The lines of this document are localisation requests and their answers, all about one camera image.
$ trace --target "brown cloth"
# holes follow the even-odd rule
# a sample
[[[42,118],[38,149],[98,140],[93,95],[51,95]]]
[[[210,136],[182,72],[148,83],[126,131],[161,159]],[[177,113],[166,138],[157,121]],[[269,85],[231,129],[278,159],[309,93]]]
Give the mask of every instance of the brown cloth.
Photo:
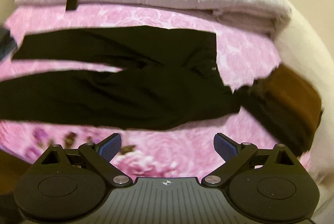
[[[242,87],[237,95],[241,104],[296,156],[311,148],[321,119],[321,98],[294,71],[280,64],[269,77]]]

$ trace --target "black pants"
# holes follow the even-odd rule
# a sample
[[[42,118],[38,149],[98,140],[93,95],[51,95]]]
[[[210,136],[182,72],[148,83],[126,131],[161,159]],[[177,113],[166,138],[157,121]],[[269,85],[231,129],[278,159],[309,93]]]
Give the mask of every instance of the black pants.
[[[148,26],[28,35],[13,59],[60,59],[123,67],[69,70],[0,83],[0,119],[170,129],[240,109],[216,64],[216,35]]]

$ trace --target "flower pattern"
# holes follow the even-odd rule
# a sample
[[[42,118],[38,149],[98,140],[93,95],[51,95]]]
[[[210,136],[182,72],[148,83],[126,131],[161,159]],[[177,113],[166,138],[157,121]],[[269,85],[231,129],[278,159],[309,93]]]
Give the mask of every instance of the flower pattern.
[[[217,34],[217,64],[222,80],[232,90],[268,76],[280,62],[273,42],[265,35],[217,23],[210,13],[199,10],[173,10],[123,4],[82,4],[76,11],[64,6],[21,6],[5,25],[21,44],[27,33],[75,27],[119,27],[151,25],[162,28],[191,28]],[[0,80],[49,70],[88,69],[117,72],[105,65],[73,61],[13,61],[0,64]],[[122,146],[134,146],[119,153],[111,163],[133,179],[147,177],[192,177],[199,180],[224,161],[213,148],[213,137],[222,132],[236,142],[252,142],[259,148],[272,148],[277,142],[247,111],[218,119],[188,122],[162,132],[0,121],[0,147],[33,163],[50,143],[77,148],[82,143],[99,142],[114,132]],[[310,167],[309,155],[301,163]]]

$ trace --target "blue gripper pad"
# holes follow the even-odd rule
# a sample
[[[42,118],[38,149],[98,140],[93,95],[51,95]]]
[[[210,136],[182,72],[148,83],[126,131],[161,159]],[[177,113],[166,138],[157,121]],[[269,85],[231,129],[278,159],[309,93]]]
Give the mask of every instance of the blue gripper pad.
[[[117,134],[113,138],[110,138],[110,140],[103,140],[99,144],[101,143],[104,144],[99,146],[97,153],[101,155],[106,161],[110,162],[121,149],[121,136]]]
[[[216,134],[213,138],[213,147],[225,162],[231,160],[238,154],[238,149],[219,134]]]

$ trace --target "dark blue cloth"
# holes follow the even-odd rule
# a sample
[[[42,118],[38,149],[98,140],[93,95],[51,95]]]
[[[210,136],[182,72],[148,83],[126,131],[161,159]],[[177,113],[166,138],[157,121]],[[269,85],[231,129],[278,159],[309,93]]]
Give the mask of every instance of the dark blue cloth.
[[[10,31],[0,27],[0,61],[2,61],[13,50],[17,50],[17,44],[14,38],[10,36]]]

